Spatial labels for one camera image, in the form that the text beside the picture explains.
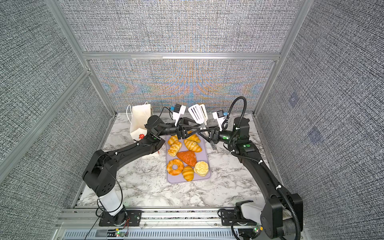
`marble tabletop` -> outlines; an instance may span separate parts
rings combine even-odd
[[[232,130],[233,119],[239,115],[231,114],[228,130]],[[250,120],[250,139],[259,148],[262,158],[265,159],[264,149],[252,115],[247,113],[244,117]],[[166,123],[172,122],[167,113],[163,113],[161,118]],[[217,121],[209,119],[207,124],[216,126]],[[129,127],[130,123],[126,114],[119,113],[103,150],[111,151],[132,144],[134,141],[129,134]],[[233,207],[236,202],[244,200],[264,201],[250,172],[223,147],[222,142],[217,144],[217,151],[213,150],[208,142],[205,142],[205,146],[212,172],[211,178],[207,180],[179,184],[167,182],[165,145],[162,146],[159,156],[141,157],[122,167],[116,177],[122,187],[124,205]],[[118,185],[115,184],[114,188],[120,196]],[[96,199],[94,192],[85,186],[77,205],[96,206]]]

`slotted spatula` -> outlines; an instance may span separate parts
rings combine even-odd
[[[195,104],[192,107],[189,107],[188,111],[191,114],[193,120],[195,120],[197,124],[200,124],[200,129],[207,128],[208,115],[204,104]],[[212,141],[210,142],[210,144],[213,149],[217,149],[216,144],[214,144]]]

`textured gray panel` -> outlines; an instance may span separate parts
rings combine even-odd
[[[0,239],[49,239],[109,120],[90,80],[84,80],[0,185]],[[14,234],[15,226],[27,229],[22,237]]]
[[[315,1],[259,115],[312,239],[382,239],[383,12]]]
[[[300,0],[59,0],[85,51],[280,52]]]
[[[43,0],[0,9],[1,162],[82,67]]]
[[[204,103],[207,111],[229,107],[242,95],[253,110],[273,66],[269,60],[91,60],[113,105],[150,101],[155,111],[175,103]],[[241,111],[242,103],[234,111]]]

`paper bag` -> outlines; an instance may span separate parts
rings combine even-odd
[[[127,118],[131,123],[131,127],[129,129],[129,133],[131,134],[132,139],[136,141],[140,141],[145,135],[147,135],[147,129],[145,128],[145,124],[147,124],[148,118],[152,116],[151,113],[151,105],[147,104],[147,102],[143,105],[136,105],[131,108],[131,119],[128,117],[128,108],[127,107]],[[157,151],[150,155],[145,155],[143,158],[148,156],[158,156],[160,153]]]

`bread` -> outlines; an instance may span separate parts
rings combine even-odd
[[[171,146],[175,141],[177,141],[177,136],[172,136],[169,140],[168,140],[168,144]]]
[[[190,136],[189,138],[187,138],[188,140],[192,140],[192,141],[195,141],[197,143],[200,143],[200,138],[196,135],[196,134],[193,134],[192,136]]]
[[[194,152],[201,152],[203,151],[199,145],[197,145],[197,142],[192,140],[184,140],[184,144],[187,147],[188,150],[194,151]]]
[[[205,177],[205,175],[208,173],[208,164],[204,161],[197,162],[195,164],[194,172],[202,177]]]
[[[169,163],[167,164],[167,172],[172,176],[179,175],[183,171],[183,169],[184,169],[184,163],[179,159],[173,159],[169,161]]]
[[[178,151],[180,150],[181,148],[181,142],[179,141],[175,141],[171,147],[168,149],[168,154],[171,156],[171,157],[174,157],[176,156],[176,153],[178,153]]]
[[[196,155],[193,151],[178,152],[177,157],[191,167],[194,167],[197,163]]]
[[[185,166],[182,173],[185,180],[187,181],[193,180],[194,172],[191,166]]]

